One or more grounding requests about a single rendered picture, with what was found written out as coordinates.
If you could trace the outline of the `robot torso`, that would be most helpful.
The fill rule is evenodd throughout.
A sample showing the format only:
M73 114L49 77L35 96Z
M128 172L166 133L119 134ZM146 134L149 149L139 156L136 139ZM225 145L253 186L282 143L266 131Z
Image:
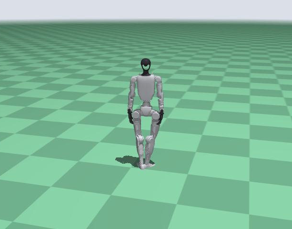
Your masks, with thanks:
M141 116L151 116L152 106L150 100L152 100L155 93L154 74L149 76L142 76L139 74L137 76L137 89L140 99L144 100L141 105Z

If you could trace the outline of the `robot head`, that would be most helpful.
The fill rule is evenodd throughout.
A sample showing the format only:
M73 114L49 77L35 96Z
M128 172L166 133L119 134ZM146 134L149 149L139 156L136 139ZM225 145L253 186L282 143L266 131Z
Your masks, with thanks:
M149 68L147 70L145 70L142 65L144 65L144 66L149 65ZM151 74L149 74L149 71L148 71L150 69L150 66L151 66L151 62L150 62L149 59L147 59L147 58L142 59L141 66L142 66L142 69L143 69L143 74L141 74L142 76L149 76L149 75L151 75Z

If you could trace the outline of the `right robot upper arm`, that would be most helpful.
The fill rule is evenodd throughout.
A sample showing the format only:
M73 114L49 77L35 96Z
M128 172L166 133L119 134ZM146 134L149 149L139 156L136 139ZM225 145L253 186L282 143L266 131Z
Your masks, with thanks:
M154 78L155 78L155 82L157 82L157 93L156 93L156 96L158 98L161 98L161 93L162 93L162 79L160 76L156 76L154 75Z

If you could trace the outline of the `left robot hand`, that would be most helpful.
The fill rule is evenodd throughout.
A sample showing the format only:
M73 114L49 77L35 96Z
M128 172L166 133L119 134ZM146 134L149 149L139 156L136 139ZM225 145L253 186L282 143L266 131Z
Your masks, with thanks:
M133 121L132 121L133 117L132 117L132 115L131 115L132 112L131 112L130 109L128 109L128 114L129 114L129 121L130 121L130 123L131 123L131 124L134 124Z

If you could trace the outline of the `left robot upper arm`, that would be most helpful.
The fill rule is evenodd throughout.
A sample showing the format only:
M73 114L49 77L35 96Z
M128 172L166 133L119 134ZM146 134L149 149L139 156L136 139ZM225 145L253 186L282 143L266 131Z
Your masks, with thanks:
M135 97L135 82L137 82L137 76L131 77L130 80L130 97Z

